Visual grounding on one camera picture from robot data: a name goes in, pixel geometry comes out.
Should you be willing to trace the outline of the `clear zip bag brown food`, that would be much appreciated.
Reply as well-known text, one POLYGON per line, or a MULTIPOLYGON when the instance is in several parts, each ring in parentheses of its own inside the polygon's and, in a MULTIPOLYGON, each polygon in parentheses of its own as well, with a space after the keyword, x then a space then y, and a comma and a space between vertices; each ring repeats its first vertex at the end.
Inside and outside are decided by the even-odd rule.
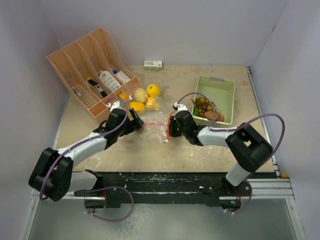
POLYGON ((142 140, 152 144, 166 144, 169 141, 168 120, 169 114, 160 111, 146 111, 141 119, 144 122, 140 131, 142 140))

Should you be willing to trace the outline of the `fake brown grape bunch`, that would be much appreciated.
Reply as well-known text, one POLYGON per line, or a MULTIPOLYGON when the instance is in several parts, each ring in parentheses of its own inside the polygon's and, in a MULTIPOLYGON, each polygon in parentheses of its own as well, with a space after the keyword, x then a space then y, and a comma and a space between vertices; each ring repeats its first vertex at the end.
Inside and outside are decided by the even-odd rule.
POLYGON ((205 113, 208 111, 212 111, 213 107, 216 106, 216 104, 213 101, 209 101, 203 96, 196 97, 194 100, 192 100, 193 107, 194 107, 194 114, 197 117, 205 117, 205 113))

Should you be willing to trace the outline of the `red fake apple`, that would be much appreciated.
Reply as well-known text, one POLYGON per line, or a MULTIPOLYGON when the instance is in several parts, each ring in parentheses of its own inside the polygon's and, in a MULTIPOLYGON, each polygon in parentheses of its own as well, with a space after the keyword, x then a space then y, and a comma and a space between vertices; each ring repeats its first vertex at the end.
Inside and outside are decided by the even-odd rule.
POLYGON ((224 122, 225 121, 225 118, 222 114, 220 114, 220 119, 219 119, 219 122, 224 122))

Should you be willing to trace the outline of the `brown fake kiwi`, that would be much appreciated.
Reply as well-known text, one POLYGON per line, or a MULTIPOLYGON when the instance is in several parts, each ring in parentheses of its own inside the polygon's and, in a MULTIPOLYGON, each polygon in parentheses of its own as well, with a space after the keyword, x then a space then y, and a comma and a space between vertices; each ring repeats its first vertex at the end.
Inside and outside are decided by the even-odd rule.
POLYGON ((216 122, 220 121, 220 119, 221 119, 221 115, 218 112, 213 111, 213 110, 206 111, 203 114, 203 117, 209 121, 216 121, 216 122))

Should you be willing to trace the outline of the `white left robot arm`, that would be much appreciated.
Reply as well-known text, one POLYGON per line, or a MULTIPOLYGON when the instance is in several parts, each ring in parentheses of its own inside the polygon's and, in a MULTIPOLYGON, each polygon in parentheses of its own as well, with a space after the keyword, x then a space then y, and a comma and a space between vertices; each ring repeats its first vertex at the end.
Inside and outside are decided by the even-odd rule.
POLYGON ((102 177, 92 170, 74 172, 73 169, 92 155, 102 152, 118 138, 144 127, 144 121, 134 109, 115 108, 84 139, 60 149, 43 150, 31 173, 28 184, 39 191, 40 200, 60 200, 69 191, 86 190, 91 196, 103 191, 102 177))

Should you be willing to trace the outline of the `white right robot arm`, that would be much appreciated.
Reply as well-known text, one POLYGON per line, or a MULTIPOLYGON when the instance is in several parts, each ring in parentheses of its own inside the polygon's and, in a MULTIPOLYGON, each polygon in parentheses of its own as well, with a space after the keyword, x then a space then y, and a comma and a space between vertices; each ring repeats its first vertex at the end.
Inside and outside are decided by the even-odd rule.
POLYGON ((169 118, 168 127, 170 137, 183 136, 192 145, 229 148, 236 164, 222 183, 222 190, 228 196, 235 195, 240 184, 255 173, 273 152, 272 146, 251 125, 239 130, 198 125, 189 111, 181 110, 169 118))

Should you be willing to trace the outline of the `yellow fake pepper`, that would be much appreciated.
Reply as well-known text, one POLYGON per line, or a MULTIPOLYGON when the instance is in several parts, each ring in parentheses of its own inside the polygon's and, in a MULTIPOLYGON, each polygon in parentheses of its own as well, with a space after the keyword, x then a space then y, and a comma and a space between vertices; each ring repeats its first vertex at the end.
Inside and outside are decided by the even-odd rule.
POLYGON ((131 101, 129 107, 134 109, 137 114, 142 114, 146 110, 145 104, 139 101, 131 101))

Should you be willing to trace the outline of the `yellow fake food wedge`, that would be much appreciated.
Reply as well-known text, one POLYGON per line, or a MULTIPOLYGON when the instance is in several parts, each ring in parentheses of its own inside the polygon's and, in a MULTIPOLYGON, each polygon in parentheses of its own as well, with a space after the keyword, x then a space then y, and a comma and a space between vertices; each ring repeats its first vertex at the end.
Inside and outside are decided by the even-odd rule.
POLYGON ((118 97, 123 101, 127 101, 129 99, 129 94, 127 92, 122 92, 118 95, 118 97))

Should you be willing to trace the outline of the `yellow fake pear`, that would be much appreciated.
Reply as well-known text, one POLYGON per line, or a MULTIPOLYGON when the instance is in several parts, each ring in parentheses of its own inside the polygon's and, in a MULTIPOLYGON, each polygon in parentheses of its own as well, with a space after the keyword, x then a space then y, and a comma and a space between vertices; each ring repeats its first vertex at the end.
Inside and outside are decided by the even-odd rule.
POLYGON ((152 111, 160 111, 161 110, 161 104, 159 103, 157 97, 148 97, 145 107, 148 110, 152 111))

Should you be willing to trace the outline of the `beige fake potato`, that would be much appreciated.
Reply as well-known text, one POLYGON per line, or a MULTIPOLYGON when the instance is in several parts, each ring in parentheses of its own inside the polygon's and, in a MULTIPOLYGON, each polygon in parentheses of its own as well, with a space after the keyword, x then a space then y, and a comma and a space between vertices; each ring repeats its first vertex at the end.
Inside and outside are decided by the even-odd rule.
POLYGON ((134 92, 134 99, 137 102, 145 104, 148 99, 148 93, 144 88, 137 88, 134 92))

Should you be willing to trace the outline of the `yellow fake lemon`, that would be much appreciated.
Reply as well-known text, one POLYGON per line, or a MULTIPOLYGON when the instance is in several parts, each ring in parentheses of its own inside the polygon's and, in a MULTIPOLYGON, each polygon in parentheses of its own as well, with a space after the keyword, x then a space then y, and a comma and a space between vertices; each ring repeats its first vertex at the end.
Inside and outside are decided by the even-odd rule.
POLYGON ((149 97, 158 97, 161 94, 161 89, 156 84, 150 84, 146 88, 149 97))

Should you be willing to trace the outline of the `black yellow tool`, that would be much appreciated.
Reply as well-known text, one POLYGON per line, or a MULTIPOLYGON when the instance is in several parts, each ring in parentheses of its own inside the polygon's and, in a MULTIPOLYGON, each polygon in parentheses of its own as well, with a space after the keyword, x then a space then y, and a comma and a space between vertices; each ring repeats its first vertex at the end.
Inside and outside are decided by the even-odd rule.
POLYGON ((87 83, 100 99, 104 99, 108 96, 107 92, 92 78, 87 78, 87 83))

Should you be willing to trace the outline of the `white blue cap tube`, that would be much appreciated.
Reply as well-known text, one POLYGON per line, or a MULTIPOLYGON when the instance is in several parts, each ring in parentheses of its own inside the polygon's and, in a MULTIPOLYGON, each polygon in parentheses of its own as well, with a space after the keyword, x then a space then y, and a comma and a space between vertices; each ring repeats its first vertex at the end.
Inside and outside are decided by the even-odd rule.
POLYGON ((123 84, 131 80, 122 70, 118 71, 115 69, 112 72, 123 84))

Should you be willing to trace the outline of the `white lotion bottle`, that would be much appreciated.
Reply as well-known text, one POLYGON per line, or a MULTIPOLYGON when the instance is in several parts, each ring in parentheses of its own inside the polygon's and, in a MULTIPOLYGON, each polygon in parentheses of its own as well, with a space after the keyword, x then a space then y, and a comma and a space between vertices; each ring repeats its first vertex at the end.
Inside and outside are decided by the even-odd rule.
POLYGON ((113 75, 109 71, 102 71, 99 74, 99 78, 104 83, 104 85, 112 92, 121 87, 121 84, 113 77, 113 75))

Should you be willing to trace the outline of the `green perforated plastic basket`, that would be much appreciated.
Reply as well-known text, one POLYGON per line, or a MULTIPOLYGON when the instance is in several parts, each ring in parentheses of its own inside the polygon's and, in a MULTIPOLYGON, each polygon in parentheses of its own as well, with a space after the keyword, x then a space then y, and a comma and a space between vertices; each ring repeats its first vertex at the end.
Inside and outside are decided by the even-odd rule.
POLYGON ((229 128, 233 123, 235 82, 224 78, 201 75, 198 77, 196 92, 205 95, 215 103, 215 110, 222 121, 212 121, 201 116, 199 108, 192 107, 192 116, 198 125, 211 125, 215 128, 229 128))

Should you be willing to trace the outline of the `small clear vial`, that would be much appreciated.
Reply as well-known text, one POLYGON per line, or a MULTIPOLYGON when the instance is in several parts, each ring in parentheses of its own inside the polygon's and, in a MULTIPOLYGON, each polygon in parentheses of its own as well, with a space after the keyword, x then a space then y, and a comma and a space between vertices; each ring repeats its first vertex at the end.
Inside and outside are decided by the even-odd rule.
POLYGON ((81 98, 82 97, 82 94, 80 93, 80 91, 76 88, 76 87, 72 87, 72 90, 73 90, 73 92, 79 97, 79 98, 81 98))

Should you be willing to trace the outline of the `small green white box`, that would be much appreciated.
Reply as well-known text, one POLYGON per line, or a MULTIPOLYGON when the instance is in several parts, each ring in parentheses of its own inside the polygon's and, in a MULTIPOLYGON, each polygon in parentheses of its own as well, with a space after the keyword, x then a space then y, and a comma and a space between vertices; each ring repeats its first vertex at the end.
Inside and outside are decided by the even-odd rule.
POLYGON ((160 71, 163 68, 161 60, 145 60, 143 68, 145 71, 160 71))

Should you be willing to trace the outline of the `pink plastic file organizer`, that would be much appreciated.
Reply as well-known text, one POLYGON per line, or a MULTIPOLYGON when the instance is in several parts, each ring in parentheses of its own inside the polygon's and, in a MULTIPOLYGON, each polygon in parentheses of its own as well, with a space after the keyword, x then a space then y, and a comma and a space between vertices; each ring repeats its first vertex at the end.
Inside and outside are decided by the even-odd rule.
POLYGON ((116 93, 125 84, 115 76, 113 70, 123 71, 130 78, 129 82, 140 82, 124 66, 111 35, 101 27, 48 55, 47 59, 70 95, 97 122, 107 119, 107 102, 117 97, 116 93), (110 72, 121 87, 115 91, 109 90, 99 77, 102 71, 110 72), (95 80, 108 96, 100 99, 88 84, 87 78, 95 80), (77 88, 82 97, 78 97, 72 87, 77 88))

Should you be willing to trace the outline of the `small loose brown grape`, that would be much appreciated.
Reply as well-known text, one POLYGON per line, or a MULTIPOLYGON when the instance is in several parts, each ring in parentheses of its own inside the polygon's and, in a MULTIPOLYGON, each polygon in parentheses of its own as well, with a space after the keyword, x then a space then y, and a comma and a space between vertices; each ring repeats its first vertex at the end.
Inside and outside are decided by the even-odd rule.
POLYGON ((287 178, 288 178, 288 175, 287 175, 286 173, 281 173, 281 174, 280 174, 280 177, 281 177, 282 179, 287 179, 287 178))

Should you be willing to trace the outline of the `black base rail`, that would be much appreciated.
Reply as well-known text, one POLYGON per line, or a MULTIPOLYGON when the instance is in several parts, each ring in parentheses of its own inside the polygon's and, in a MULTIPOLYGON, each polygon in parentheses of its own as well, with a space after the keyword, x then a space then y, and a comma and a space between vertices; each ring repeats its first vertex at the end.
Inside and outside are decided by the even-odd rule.
POLYGON ((238 209, 241 200, 252 196, 243 181, 232 186, 224 172, 102 172, 93 192, 75 191, 86 205, 118 208, 121 204, 200 204, 238 209))

